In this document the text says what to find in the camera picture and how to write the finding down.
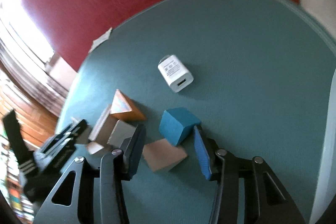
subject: teal table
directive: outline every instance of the teal table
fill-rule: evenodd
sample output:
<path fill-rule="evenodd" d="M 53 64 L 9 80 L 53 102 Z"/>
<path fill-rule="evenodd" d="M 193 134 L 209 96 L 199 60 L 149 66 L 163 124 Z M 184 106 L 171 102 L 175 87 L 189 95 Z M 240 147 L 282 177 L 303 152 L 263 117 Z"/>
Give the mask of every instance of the teal table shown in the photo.
<path fill-rule="evenodd" d="M 306 221 L 324 148 L 335 42 L 288 0 L 165 0 L 113 30 L 79 70 L 58 122 L 94 125 L 116 89 L 148 117 L 147 143 L 159 140 L 165 109 L 186 107 L 209 137 L 238 157 L 262 156 Z M 175 54 L 194 82 L 173 93 L 157 65 Z M 130 223 L 208 223 L 215 182 L 189 157 L 168 173 L 141 159 L 124 182 Z"/>

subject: white wall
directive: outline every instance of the white wall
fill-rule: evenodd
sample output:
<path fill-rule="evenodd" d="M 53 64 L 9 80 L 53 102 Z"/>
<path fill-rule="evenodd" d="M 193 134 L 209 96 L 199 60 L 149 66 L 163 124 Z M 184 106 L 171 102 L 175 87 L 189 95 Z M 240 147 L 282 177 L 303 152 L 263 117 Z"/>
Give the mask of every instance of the white wall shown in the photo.
<path fill-rule="evenodd" d="M 300 5 L 314 16 L 336 39 L 336 0 L 300 0 Z M 336 193 L 336 71 L 331 83 L 327 125 L 320 172 L 309 224 L 324 213 Z"/>
<path fill-rule="evenodd" d="M 65 89 L 69 90 L 77 72 L 71 68 L 63 58 L 59 58 L 49 75 L 60 83 Z"/>

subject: metal screw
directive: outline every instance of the metal screw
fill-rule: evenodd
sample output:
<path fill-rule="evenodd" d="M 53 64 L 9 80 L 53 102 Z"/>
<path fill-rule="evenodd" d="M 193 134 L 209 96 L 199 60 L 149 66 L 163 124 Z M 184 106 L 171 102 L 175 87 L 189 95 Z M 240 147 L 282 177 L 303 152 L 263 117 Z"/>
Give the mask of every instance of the metal screw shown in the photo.
<path fill-rule="evenodd" d="M 121 149 L 115 149 L 112 151 L 112 155 L 118 156 L 122 153 L 123 151 Z"/>
<path fill-rule="evenodd" d="M 227 151 L 225 149 L 218 149 L 217 155 L 219 156 L 225 156 L 227 154 Z"/>
<path fill-rule="evenodd" d="M 257 163 L 257 164 L 262 164 L 264 162 L 263 158 L 262 157 L 255 157 L 254 158 L 254 161 Z"/>
<path fill-rule="evenodd" d="M 76 157 L 75 163 L 80 164 L 81 162 L 83 162 L 83 160 L 84 160 L 84 157 Z"/>

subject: window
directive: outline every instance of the window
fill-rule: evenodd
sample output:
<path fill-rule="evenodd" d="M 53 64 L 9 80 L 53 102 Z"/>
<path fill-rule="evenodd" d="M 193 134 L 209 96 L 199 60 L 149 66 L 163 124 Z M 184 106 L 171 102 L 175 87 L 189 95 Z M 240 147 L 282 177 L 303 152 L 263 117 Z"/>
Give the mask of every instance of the window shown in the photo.
<path fill-rule="evenodd" d="M 25 54 L 44 68 L 54 50 L 21 6 L 21 0 L 1 0 L 0 18 Z"/>

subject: orange triangular block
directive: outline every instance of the orange triangular block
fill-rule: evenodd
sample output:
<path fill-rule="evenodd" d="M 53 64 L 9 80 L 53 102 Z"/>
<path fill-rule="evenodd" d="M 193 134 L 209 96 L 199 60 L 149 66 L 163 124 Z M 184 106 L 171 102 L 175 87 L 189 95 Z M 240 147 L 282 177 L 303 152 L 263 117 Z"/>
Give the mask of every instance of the orange triangular block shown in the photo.
<path fill-rule="evenodd" d="M 120 90 L 115 91 L 110 113 L 124 122 L 146 120 L 146 116 Z"/>

